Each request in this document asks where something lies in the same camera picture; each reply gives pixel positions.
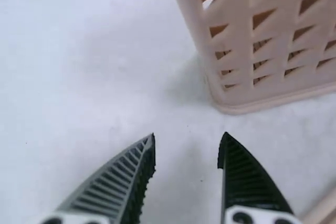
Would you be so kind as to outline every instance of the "white surface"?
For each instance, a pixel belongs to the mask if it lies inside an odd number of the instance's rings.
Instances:
[[[34,223],[154,132],[143,223],[218,223],[224,131],[303,214],[334,186],[336,94],[228,116],[175,0],[0,0],[1,223]]]

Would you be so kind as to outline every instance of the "basket base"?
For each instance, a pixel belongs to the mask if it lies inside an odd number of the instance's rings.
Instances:
[[[250,112],[255,112],[264,109],[270,109],[275,106],[284,105],[290,102],[296,102],[304,99],[308,99],[311,97],[316,97],[323,94],[328,94],[331,92],[336,91],[336,82],[328,83],[322,86],[300,90],[293,93],[288,93],[286,95],[279,95],[276,97],[272,97],[269,99],[260,100],[257,102],[242,104],[242,105],[227,105],[227,104],[220,104],[216,102],[213,96],[212,88],[209,85],[209,82],[206,78],[206,82],[209,87],[210,95],[212,98],[212,102],[215,107],[217,107],[221,112],[231,115],[239,115],[245,114]]]

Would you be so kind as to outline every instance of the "screw hole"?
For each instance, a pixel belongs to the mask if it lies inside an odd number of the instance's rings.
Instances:
[[[58,217],[54,217],[46,220],[43,224],[62,224],[62,220]]]
[[[275,224],[292,224],[292,222],[289,220],[285,220],[285,219],[277,219],[275,221]]]
[[[244,212],[237,212],[233,215],[233,220],[237,223],[241,224],[252,224],[252,217]]]

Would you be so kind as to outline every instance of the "pink plastic basket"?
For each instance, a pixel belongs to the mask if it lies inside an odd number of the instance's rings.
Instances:
[[[336,0],[177,2],[223,112],[336,90]]]

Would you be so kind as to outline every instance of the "white table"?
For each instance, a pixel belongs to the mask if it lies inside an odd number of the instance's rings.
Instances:
[[[218,223],[228,131],[302,216],[336,180],[336,94],[228,116],[175,0],[0,0],[1,223],[34,223],[154,132],[143,223]]]

